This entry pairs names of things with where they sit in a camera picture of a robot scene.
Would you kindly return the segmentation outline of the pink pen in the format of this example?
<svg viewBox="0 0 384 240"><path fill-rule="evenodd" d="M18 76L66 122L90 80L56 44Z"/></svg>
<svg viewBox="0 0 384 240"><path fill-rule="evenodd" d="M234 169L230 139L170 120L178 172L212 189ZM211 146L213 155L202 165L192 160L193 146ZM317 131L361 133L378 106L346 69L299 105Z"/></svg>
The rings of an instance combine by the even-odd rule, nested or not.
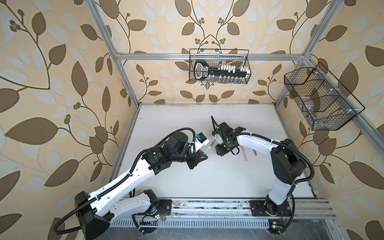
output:
<svg viewBox="0 0 384 240"><path fill-rule="evenodd" d="M247 162L247 161L248 161L248 158L247 158L246 151L245 151L245 150L242 150L242 153L243 153L243 156L244 156L245 161Z"/></svg>

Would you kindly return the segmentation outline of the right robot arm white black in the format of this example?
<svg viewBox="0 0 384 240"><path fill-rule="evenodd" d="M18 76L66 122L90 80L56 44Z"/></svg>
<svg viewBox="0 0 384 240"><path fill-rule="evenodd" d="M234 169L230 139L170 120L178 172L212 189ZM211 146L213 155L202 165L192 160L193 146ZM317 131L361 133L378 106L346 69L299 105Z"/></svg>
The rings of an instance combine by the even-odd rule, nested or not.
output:
<svg viewBox="0 0 384 240"><path fill-rule="evenodd" d="M273 174L272 188L263 203L258 204L253 201L251 207L257 215L280 218L283 218L284 211L288 211L290 216L286 223L271 223L269 227L271 234L282 235L291 225L295 215L296 202L293 192L298 184L314 178L313 164L290 139L272 140L243 127L233 129L225 122L218 124L214 119L212 119L212 125L212 135L218 139L215 147L217 155L222 157L244 147L261 153L269 159L270 170L267 172Z"/></svg>

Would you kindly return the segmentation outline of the green pen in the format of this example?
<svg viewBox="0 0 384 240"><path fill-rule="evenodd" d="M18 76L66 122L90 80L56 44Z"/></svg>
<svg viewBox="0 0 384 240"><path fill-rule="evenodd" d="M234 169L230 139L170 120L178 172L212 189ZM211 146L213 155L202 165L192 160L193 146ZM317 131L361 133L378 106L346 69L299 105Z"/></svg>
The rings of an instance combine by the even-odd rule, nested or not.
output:
<svg viewBox="0 0 384 240"><path fill-rule="evenodd" d="M205 154L209 152L209 150L212 148L212 146L215 144L216 140L213 140L212 143L208 146L208 148L205 151Z"/></svg>

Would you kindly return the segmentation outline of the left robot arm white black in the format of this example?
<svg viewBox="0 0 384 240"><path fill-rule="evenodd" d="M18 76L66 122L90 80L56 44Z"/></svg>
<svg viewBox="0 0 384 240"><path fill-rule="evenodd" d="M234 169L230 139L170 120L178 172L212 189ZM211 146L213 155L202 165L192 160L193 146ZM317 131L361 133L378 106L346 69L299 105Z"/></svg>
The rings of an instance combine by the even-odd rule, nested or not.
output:
<svg viewBox="0 0 384 240"><path fill-rule="evenodd" d="M76 195L76 208L52 226L52 234L82 231L86 240L94 240L120 218L153 211L159 199L152 190L128 199L126 195L173 162L186 163L192 170L208 158L201 151L208 142L203 133L196 134L191 128L168 134L153 147L142 150L132 167L107 185L90 194L82 191Z"/></svg>

